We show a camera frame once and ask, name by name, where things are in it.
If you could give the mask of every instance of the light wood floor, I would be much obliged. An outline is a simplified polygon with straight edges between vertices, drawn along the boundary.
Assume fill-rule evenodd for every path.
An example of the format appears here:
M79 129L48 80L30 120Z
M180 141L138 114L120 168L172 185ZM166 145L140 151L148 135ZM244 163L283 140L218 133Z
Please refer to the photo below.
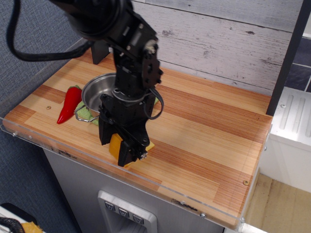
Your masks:
M311 193L260 174L245 220L268 233L311 233Z

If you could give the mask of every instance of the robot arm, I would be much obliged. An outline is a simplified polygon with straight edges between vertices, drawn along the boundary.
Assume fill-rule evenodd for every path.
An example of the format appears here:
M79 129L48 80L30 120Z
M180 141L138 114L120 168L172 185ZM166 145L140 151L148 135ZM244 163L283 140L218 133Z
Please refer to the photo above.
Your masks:
M103 40L113 48L116 81L112 95L104 94L100 97L100 140L105 145L110 143L114 133L121 136L123 141L119 152L119 166L144 158L147 154L146 147L150 144L145 124L147 120L157 118L164 107L163 99L155 89L155 85L161 82L163 73L156 57L156 32L134 12L130 0L49 1L65 11L72 28L80 36L89 41ZM10 28L12 24L8 29L8 45L14 53L13 41L9 40L14 38L15 29ZM151 116L156 97L160 100L162 109L157 116Z

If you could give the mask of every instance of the black metal frame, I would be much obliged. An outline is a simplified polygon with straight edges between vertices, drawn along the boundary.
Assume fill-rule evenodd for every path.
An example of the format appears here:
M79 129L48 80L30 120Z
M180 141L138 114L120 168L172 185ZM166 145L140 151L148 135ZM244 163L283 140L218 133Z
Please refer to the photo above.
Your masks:
M103 41L98 40L91 46L93 63L98 65L109 54L109 45Z
M311 1L304 0L298 15L298 19L293 31L293 35L291 41L289 43L281 71L278 75L275 88L273 90L271 100L267 109L267 115L274 116L276 112L278 101L281 97L281 94L284 89L284 85L287 79L287 76L290 72L292 63L294 61L296 52L298 50L298 46L303 35L304 29L307 25L307 21L309 19L309 15L311 13Z

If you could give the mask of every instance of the wooden countertop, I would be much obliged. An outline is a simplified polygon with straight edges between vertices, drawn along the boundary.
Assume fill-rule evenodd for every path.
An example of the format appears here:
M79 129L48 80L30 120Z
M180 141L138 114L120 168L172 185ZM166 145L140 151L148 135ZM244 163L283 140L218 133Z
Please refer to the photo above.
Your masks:
M98 127L75 117L58 125L69 86L114 72L112 55L94 65L90 51L70 60L3 121L11 132L229 228L245 204L272 117L270 97L164 69L157 90L164 112L147 122L155 147L146 159L117 166ZM155 110L159 111L160 103Z

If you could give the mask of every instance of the white control panel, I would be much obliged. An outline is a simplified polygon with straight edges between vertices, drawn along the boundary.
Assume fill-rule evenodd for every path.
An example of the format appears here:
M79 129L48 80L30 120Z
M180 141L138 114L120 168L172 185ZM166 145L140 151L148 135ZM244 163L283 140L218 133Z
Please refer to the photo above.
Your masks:
M157 233L154 214L102 190L98 202L109 233Z

